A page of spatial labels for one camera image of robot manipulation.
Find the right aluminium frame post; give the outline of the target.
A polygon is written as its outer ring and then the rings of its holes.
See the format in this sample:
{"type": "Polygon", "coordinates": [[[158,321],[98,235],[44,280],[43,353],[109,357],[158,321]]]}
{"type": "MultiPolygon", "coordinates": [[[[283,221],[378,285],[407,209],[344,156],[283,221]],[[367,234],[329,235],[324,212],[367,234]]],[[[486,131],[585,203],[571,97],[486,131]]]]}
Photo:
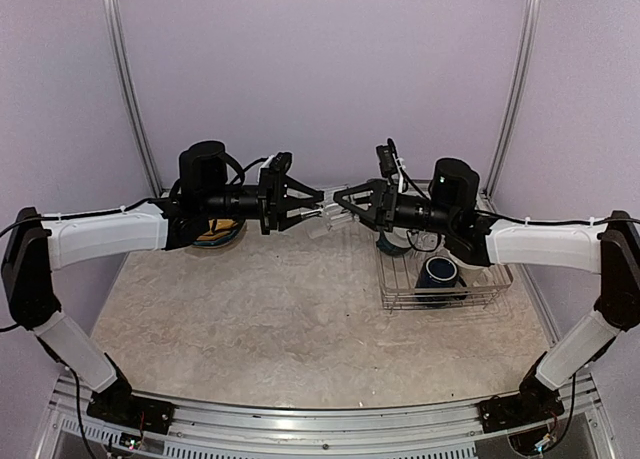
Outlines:
{"type": "Polygon", "coordinates": [[[525,0],[522,27],[519,36],[514,71],[507,96],[506,107],[499,129],[498,142],[491,161],[485,194],[493,199],[498,190],[501,174],[512,143],[517,117],[526,87],[528,69],[534,49],[541,0],[525,0]]]}

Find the white ceramic mug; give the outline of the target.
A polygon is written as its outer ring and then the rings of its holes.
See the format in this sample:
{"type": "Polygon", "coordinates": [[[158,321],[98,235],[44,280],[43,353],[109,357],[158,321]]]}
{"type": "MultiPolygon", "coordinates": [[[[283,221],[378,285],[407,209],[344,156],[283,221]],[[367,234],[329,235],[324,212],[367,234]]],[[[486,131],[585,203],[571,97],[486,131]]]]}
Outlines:
{"type": "Polygon", "coordinates": [[[494,282],[494,276],[489,267],[457,263],[459,279],[469,287],[488,286],[494,282]]]}

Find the clear drinking glass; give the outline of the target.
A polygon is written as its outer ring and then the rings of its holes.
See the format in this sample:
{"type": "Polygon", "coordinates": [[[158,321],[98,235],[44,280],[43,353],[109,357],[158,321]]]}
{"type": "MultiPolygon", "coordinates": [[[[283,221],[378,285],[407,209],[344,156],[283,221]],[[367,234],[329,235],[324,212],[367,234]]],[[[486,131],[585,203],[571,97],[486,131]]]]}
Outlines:
{"type": "Polygon", "coordinates": [[[348,188],[350,185],[341,184],[324,190],[324,201],[321,203],[320,215],[305,222],[305,231],[311,239],[328,235],[355,222],[354,215],[340,206],[333,198],[336,192],[348,188]]]}
{"type": "Polygon", "coordinates": [[[413,244],[419,252],[435,253],[442,244],[442,236],[432,232],[417,232],[413,244]]]}

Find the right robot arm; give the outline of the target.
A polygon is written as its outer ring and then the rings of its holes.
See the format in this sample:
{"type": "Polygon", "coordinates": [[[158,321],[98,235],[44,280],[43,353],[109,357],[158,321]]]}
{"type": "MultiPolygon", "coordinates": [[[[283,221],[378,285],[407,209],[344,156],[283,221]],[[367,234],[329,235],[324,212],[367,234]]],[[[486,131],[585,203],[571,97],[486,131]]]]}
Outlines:
{"type": "Polygon", "coordinates": [[[468,265],[547,266],[599,277],[594,305],[534,362],[516,393],[479,403],[487,430],[562,414],[560,388],[639,324],[639,233],[636,220],[623,211],[602,219],[511,220],[477,208],[472,180],[444,174],[425,195],[372,180],[336,192],[334,200],[371,229],[438,234],[468,265]]]}

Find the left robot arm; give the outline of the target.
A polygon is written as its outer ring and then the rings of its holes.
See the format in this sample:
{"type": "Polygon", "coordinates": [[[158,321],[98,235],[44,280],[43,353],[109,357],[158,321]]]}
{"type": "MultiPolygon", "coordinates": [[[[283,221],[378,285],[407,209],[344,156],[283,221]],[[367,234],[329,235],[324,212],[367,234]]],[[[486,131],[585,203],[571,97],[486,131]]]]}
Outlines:
{"type": "Polygon", "coordinates": [[[24,208],[3,231],[9,241],[1,278],[10,316],[90,389],[91,416],[136,426],[150,403],[134,395],[114,359],[64,311],[57,296],[58,273],[133,252],[189,247],[216,219],[256,220],[263,234],[283,231],[323,198],[322,191],[285,173],[263,170],[255,185],[220,176],[181,176],[167,196],[120,209],[42,215],[24,208]]]}

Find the dark blue mug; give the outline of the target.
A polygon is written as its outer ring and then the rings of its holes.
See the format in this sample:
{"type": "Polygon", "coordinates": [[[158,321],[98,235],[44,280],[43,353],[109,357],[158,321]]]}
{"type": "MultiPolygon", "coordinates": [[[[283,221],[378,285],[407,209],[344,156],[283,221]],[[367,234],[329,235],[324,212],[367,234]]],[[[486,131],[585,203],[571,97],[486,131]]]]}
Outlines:
{"type": "Polygon", "coordinates": [[[427,258],[418,274],[417,289],[466,287],[459,279],[457,265],[449,258],[432,256],[427,258]]]}

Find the left aluminium frame post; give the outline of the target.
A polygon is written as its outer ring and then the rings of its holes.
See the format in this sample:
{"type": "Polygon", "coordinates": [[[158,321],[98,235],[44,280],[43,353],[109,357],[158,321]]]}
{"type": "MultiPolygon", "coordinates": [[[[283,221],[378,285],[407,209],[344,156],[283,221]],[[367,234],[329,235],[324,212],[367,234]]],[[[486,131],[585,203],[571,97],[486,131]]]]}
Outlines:
{"type": "Polygon", "coordinates": [[[108,34],[114,56],[118,82],[133,134],[134,144],[141,160],[144,176],[151,193],[160,197],[164,189],[146,134],[133,75],[127,54],[126,40],[120,14],[119,0],[102,0],[108,34]]]}

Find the front aluminium rail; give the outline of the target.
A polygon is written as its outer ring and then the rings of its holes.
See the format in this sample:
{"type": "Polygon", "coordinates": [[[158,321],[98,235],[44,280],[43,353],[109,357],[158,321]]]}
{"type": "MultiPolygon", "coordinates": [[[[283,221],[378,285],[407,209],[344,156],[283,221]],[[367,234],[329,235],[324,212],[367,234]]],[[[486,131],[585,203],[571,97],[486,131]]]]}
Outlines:
{"type": "Polygon", "coordinates": [[[61,377],[40,426],[34,458],[491,458],[516,457],[523,426],[487,433],[474,399],[391,408],[291,409],[164,396],[174,406],[166,434],[147,432],[138,450],[130,429],[76,415],[89,390],[61,377]]]}

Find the dark teal bowl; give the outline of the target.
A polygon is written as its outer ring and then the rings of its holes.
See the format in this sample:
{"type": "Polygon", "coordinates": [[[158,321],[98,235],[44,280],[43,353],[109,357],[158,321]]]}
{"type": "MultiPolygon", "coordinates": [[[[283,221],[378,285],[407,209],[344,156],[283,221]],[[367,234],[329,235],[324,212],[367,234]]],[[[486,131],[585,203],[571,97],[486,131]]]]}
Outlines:
{"type": "Polygon", "coordinates": [[[376,240],[376,247],[384,255],[403,256],[411,250],[407,233],[408,230],[405,228],[394,228],[392,231],[381,230],[376,240]]]}

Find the aluminium frame post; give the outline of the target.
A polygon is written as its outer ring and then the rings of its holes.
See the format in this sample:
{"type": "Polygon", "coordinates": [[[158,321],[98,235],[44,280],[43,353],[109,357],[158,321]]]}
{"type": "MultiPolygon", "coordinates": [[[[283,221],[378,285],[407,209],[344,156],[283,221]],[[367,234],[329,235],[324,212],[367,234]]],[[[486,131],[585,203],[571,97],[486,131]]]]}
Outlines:
{"type": "Polygon", "coordinates": [[[522,27],[519,36],[514,71],[507,96],[506,107],[499,129],[498,142],[491,161],[485,194],[493,199],[498,190],[501,174],[512,143],[517,117],[526,87],[528,69],[534,49],[541,0],[525,0],[522,27]]]}
{"type": "Polygon", "coordinates": [[[114,56],[118,82],[133,134],[134,144],[141,160],[144,176],[151,193],[160,197],[164,189],[146,134],[133,75],[127,54],[126,40],[120,14],[119,0],[102,0],[108,34],[114,56]]]}

